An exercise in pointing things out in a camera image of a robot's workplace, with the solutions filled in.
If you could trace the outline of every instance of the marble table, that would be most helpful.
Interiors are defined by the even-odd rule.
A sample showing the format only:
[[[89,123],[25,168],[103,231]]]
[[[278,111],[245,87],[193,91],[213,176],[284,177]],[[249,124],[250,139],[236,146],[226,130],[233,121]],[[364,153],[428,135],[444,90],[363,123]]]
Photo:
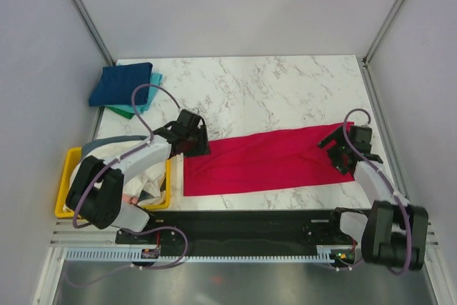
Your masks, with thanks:
[[[343,121],[353,108],[371,112],[355,56],[262,56],[192,59],[125,59],[120,64],[151,62],[164,75],[163,87],[180,105],[198,109],[209,139],[243,136],[277,129],[332,124]],[[178,110],[158,92],[145,120],[155,129],[176,119]],[[351,117],[365,124],[363,114]],[[385,161],[373,119],[373,152]],[[97,138],[147,134],[137,118],[124,119],[106,109]],[[169,209],[333,209],[336,206],[371,207],[356,182],[327,186],[232,194],[184,196],[182,157],[173,159]]]

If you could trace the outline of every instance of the yellow basket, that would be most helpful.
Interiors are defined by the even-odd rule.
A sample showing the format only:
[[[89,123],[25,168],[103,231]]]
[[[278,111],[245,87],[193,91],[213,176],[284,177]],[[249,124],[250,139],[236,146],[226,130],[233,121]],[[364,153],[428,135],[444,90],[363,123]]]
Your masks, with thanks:
[[[73,217],[73,211],[65,212],[64,205],[66,196],[69,193],[70,188],[70,176],[73,170],[81,160],[81,147],[71,148],[66,153],[64,172],[60,181],[59,195],[57,196],[56,208],[54,214],[57,218],[71,218]],[[165,187],[165,200],[162,204],[158,205],[147,205],[144,208],[147,210],[167,209],[170,206],[170,160],[166,160],[166,187]]]

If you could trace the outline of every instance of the white cloth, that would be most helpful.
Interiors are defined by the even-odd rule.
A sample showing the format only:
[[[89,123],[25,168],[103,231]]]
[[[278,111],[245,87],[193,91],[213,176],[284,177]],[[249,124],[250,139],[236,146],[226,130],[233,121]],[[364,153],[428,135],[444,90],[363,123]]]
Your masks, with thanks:
[[[93,151],[89,153],[88,156],[95,156],[97,159],[104,159],[108,156],[118,156],[122,153],[125,153],[128,149],[132,148],[133,146],[137,145],[138,141],[127,141],[127,142],[119,142],[119,143],[111,143],[104,146],[100,146],[95,148]],[[73,184],[73,180],[76,176],[76,173],[79,170],[78,164],[73,173],[71,173],[70,177],[70,187]],[[145,191],[152,195],[152,198],[145,199],[138,203],[139,206],[145,206],[150,204],[160,204],[163,201],[163,197],[160,192],[160,187],[164,182],[166,173],[166,162],[160,162],[149,167],[143,173],[138,174],[132,180],[130,180],[127,184],[124,185],[123,192],[129,196],[136,196],[140,197],[141,191]]]

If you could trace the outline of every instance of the white wall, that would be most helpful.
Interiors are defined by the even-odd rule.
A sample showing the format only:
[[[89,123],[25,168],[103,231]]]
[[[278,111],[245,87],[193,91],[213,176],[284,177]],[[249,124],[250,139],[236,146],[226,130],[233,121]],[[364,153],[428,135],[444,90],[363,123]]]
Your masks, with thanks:
[[[371,63],[411,184],[457,285],[457,0],[406,0]]]
[[[366,53],[394,0],[83,0],[115,59]]]
[[[69,0],[0,0],[0,304],[30,304],[104,60]]]

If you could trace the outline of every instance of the red towel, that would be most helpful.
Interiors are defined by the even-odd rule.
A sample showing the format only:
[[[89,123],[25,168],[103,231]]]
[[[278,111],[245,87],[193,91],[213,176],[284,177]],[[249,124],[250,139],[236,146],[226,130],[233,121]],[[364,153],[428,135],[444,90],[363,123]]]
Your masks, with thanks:
[[[184,196],[234,194],[353,181],[317,143],[342,124],[278,130],[209,143],[211,154],[184,159]]]

